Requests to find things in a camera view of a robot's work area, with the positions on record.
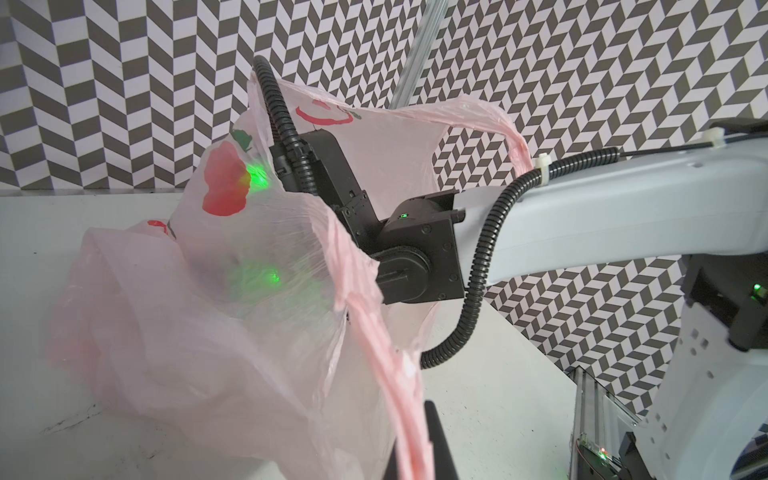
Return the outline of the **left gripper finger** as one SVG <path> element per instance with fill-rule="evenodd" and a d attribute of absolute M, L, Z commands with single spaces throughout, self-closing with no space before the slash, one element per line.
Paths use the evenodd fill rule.
<path fill-rule="evenodd" d="M 433 446 L 433 460 L 436 480 L 458 480 L 458 472 L 448 446 L 447 439 L 439 418 L 438 411 L 433 401 L 424 402 L 429 440 Z M 396 450 L 392 449 L 391 455 L 383 475 L 384 480 L 398 480 L 398 462 Z"/>

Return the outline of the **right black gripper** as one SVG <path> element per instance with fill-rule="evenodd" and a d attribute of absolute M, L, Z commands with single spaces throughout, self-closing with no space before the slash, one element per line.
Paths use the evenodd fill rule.
<path fill-rule="evenodd" d="M 359 248 L 376 249 L 376 238 L 383 223 L 377 218 L 370 197 L 360 187 L 336 138 L 326 130 L 302 133 L 300 138 L 311 149 L 309 166 L 319 197 L 336 213 Z"/>

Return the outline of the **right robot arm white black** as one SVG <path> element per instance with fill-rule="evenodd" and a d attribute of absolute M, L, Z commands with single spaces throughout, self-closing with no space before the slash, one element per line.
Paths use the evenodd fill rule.
<path fill-rule="evenodd" d="M 763 479 L 767 450 L 741 450 L 767 412 L 767 125 L 717 122 L 697 144 L 615 147 L 537 167 L 506 187 L 414 197 L 376 216 L 329 131 L 279 138 L 283 186 L 312 179 L 356 245 L 379 262 L 386 303 L 463 302 L 458 324 L 421 356 L 456 355 L 486 287 L 515 276 L 679 254 L 682 329 L 644 420 L 584 372 L 577 385 L 573 479 Z"/>

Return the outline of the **pink plastic bag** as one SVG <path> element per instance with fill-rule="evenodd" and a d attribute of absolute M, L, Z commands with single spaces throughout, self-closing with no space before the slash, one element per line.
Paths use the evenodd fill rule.
<path fill-rule="evenodd" d="M 47 357 L 104 406 L 288 479 L 431 479 L 419 358 L 435 304 L 384 302 L 380 263 L 272 163 L 263 89 L 166 220 L 87 230 Z"/>

